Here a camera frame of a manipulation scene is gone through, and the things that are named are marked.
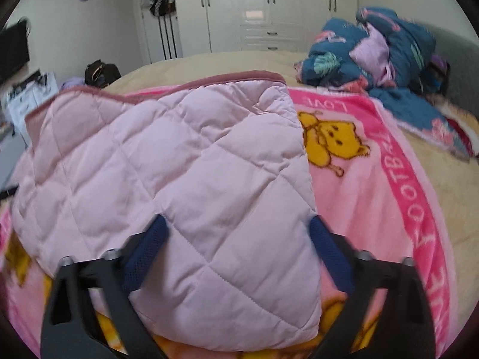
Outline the pink quilted jacket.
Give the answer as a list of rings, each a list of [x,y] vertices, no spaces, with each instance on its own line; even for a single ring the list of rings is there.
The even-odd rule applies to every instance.
[[[44,273],[117,249],[161,215],[168,240],[131,295],[152,333],[224,352],[317,335],[315,200],[282,76],[217,75],[162,95],[83,86],[25,122],[10,211]]]

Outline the pink cartoon fleece blanket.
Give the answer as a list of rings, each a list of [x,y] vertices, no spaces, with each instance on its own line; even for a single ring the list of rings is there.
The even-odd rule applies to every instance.
[[[344,170],[310,166],[318,213],[334,232],[357,249],[382,260],[413,257],[430,302],[436,358],[457,335],[455,263],[438,196],[415,152],[380,101],[366,96],[325,94],[288,88],[296,109],[316,125],[335,124],[351,150],[363,146],[365,156],[330,156]],[[11,238],[10,201],[1,204],[1,310],[34,358],[40,354],[43,311],[52,281]],[[307,358],[328,333],[346,303],[322,268],[322,315],[317,336],[285,349],[214,352],[154,339],[170,358]]]

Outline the white wardrobe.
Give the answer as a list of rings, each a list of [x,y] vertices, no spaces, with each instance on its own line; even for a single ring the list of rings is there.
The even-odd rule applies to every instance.
[[[325,23],[353,21],[357,0],[175,0],[184,56],[306,52]]]

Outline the grey upholstered headboard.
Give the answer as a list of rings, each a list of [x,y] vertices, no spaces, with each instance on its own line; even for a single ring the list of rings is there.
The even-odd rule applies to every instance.
[[[435,36],[436,53],[451,66],[447,99],[478,118],[478,44],[432,24],[421,24]]]

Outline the black wall television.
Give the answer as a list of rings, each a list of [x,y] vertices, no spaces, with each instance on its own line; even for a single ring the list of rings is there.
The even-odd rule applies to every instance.
[[[10,80],[29,60],[29,21],[21,19],[1,31],[0,38],[0,82]]]

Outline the white drawer chest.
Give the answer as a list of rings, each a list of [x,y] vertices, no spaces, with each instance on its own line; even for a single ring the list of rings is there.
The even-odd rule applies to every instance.
[[[19,133],[26,145],[31,144],[26,127],[26,116],[59,92],[55,74],[34,75],[32,80],[12,88],[1,99],[1,110]]]

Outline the blue flamingo quilt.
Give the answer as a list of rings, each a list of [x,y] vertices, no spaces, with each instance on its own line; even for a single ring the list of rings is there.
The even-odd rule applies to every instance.
[[[298,83],[373,97],[401,127],[463,160],[478,157],[478,124],[447,96],[451,65],[437,54],[427,27],[393,10],[363,7],[357,21],[328,20],[306,59],[295,64]]]

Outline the tan bed cover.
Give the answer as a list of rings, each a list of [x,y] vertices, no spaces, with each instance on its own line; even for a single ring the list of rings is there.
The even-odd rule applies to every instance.
[[[252,71],[279,74],[283,77],[288,93],[288,88],[296,88],[292,85],[291,55],[272,56],[261,52],[235,52],[187,57],[178,62],[146,66],[123,77],[111,88],[106,89],[106,92],[120,96],[162,95],[193,81],[217,75]],[[315,165],[331,169],[334,175],[342,177],[344,170],[339,166],[331,165],[330,156],[345,156],[346,159],[350,159],[350,156],[356,156],[356,154],[368,155],[367,152],[362,152],[363,146],[350,151],[351,142],[347,143],[348,139],[339,136],[339,127],[335,127],[335,124],[325,124],[325,127],[321,127],[322,124],[318,122],[318,127],[314,120],[311,121],[310,114],[301,113],[296,107],[295,111],[302,128],[309,173],[310,166]],[[403,127],[400,125],[399,130],[403,133]],[[433,147],[424,140],[404,133],[403,135],[413,148],[438,196],[455,263],[457,310],[463,310],[467,305],[478,301],[478,166],[472,162],[466,163],[455,159],[451,154]],[[19,240],[13,227],[11,211],[9,212],[12,226],[11,238],[13,239],[15,235]],[[39,266],[33,257],[27,252],[26,254]],[[322,302],[323,267],[320,263],[320,303]],[[44,274],[53,281],[54,274]]]

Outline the dark clothes pile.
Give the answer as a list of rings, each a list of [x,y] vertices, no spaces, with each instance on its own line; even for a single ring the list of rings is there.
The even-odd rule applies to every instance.
[[[86,67],[83,77],[72,77],[66,80],[60,86],[60,90],[84,85],[103,89],[121,77],[122,75],[117,66],[112,63],[104,63],[98,59]]]

